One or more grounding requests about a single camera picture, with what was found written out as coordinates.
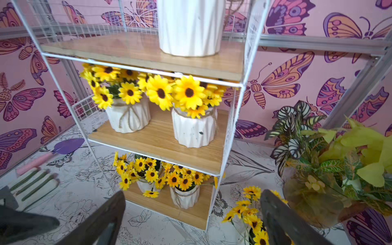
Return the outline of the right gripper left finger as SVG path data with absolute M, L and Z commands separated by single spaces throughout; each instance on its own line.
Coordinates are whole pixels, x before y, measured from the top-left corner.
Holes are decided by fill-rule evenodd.
M 122 191 L 119 191 L 57 244 L 116 244 L 125 209 L 125 195 Z

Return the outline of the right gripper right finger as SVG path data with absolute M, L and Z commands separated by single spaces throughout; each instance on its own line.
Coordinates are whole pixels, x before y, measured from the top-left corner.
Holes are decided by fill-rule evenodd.
M 260 201 L 264 226 L 271 245 L 330 245 L 331 242 L 308 225 L 270 190 L 264 190 Z

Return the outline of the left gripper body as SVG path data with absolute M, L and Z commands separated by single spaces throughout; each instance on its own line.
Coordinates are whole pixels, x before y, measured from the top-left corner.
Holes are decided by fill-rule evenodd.
M 1 245 L 49 232 L 59 225 L 60 222 L 55 217 L 19 212 L 1 206 Z

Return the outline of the sunflower pot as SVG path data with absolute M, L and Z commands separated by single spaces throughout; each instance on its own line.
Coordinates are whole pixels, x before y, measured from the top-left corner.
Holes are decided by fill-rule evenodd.
M 92 100 L 106 111 L 115 132 L 134 133 L 149 124 L 149 102 L 139 84 L 139 72 L 92 63 L 82 65 L 80 77 L 88 82 Z
M 159 47 L 180 57 L 206 57 L 220 50 L 228 14 L 243 1 L 157 1 Z
M 170 111 L 175 139 L 188 148 L 209 145 L 218 129 L 217 107 L 227 88 L 201 82 L 191 75 L 170 78 L 149 73 L 139 76 L 149 100 L 162 111 Z
M 115 152 L 113 166 L 120 177 L 119 188 L 127 191 L 136 184 L 144 197 L 158 198 L 166 185 L 168 163 L 150 157 L 139 156 L 132 161 L 128 155 Z
M 201 186 L 212 184 L 211 178 L 217 180 L 207 173 L 167 162 L 163 162 L 163 168 L 163 183 L 169 187 L 173 202 L 181 209 L 194 207 L 200 197 Z
M 247 186 L 242 191 L 242 199 L 224 216 L 222 223 L 231 224 L 244 240 L 245 245 L 269 245 L 267 227 L 262 219 L 258 204 L 263 190 Z

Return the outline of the white green gardening glove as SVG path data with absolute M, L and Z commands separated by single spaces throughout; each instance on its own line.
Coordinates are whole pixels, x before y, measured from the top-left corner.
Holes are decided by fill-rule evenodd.
M 59 181 L 47 170 L 34 167 L 1 189 L 1 206 L 26 211 L 58 185 Z

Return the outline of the green leafy potted plant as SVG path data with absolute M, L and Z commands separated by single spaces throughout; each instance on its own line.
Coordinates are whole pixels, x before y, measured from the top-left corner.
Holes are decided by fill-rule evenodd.
M 279 144 L 271 158 L 284 179 L 288 205 L 312 226 L 330 228 L 366 208 L 392 214 L 392 138 L 348 119 L 348 128 L 323 129 L 325 119 L 298 101 L 274 114 L 265 138 Z

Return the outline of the purple pink garden trowel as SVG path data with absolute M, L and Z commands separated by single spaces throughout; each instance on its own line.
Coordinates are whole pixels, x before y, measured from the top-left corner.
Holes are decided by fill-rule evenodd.
M 45 155 L 42 155 L 32 161 L 30 161 L 29 163 L 27 163 L 26 165 L 24 165 L 23 167 L 19 168 L 16 170 L 17 175 L 21 176 L 24 173 L 26 173 L 27 171 L 29 171 L 30 169 L 34 168 L 34 167 L 39 167 L 42 164 L 44 164 L 45 162 L 47 162 L 48 160 L 50 160 L 53 156 L 55 156 L 56 154 L 60 154 L 60 155 L 67 155 L 71 152 L 74 152 L 75 150 L 77 150 L 83 143 L 85 142 L 85 139 L 83 138 L 73 138 L 73 139 L 68 139 L 65 141 L 61 141 L 59 143 L 57 143 L 54 146 L 54 149 L 48 153 L 46 153 Z

